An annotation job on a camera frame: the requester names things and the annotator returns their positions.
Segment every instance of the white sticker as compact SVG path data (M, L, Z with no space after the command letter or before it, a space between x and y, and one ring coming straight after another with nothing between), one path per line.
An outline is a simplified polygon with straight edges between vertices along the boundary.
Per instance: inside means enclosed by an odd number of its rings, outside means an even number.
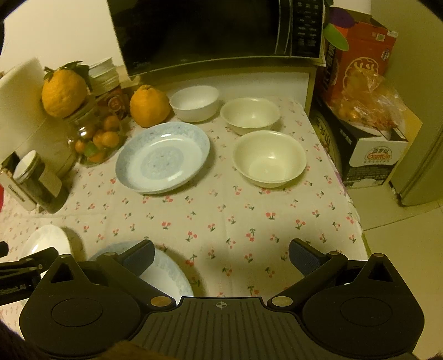
M398 32L397 31L388 31L388 36L391 36L393 38L397 38Z
M40 175L39 181L46 189L48 189L53 197L58 196L60 189L62 188L62 181L57 177L57 175L51 172L47 166L45 166L42 175Z
M386 35L378 33L377 36L375 37L375 40L377 40L377 41L384 41L385 37L386 37Z

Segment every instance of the orange cardboard box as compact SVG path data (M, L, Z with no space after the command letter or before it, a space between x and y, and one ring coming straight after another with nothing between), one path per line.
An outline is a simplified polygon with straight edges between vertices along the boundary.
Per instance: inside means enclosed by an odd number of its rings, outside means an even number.
M346 37L349 50L341 51L327 43L326 68L319 68L317 76L317 88L327 103L340 96L352 69L364 67L383 75L398 36L370 15L348 12L355 25L339 30Z

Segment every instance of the cardboard box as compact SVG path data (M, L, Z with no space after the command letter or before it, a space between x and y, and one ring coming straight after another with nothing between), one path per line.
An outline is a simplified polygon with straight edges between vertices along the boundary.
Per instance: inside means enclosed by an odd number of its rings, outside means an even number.
M375 129L368 133L339 120L319 97L312 102L309 119L348 188L381 185L408 147L398 128L390 131L389 139Z
M355 25L340 30L348 41L349 50L341 51L327 43L326 67L319 68L317 74L317 89L328 103L340 96L354 68L372 69L383 75L398 36L370 15L348 12Z

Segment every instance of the microwave door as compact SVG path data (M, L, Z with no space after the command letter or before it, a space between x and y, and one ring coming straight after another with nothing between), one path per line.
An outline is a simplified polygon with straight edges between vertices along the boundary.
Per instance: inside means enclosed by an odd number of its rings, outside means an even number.
M289 0L108 0L108 4L130 74L285 53Z

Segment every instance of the floor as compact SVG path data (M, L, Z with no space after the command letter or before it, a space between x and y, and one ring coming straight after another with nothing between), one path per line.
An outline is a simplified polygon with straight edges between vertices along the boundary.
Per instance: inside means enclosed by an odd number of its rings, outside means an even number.
M415 355L443 352L443 201L401 207L387 184L348 192L371 251L389 257L424 312Z

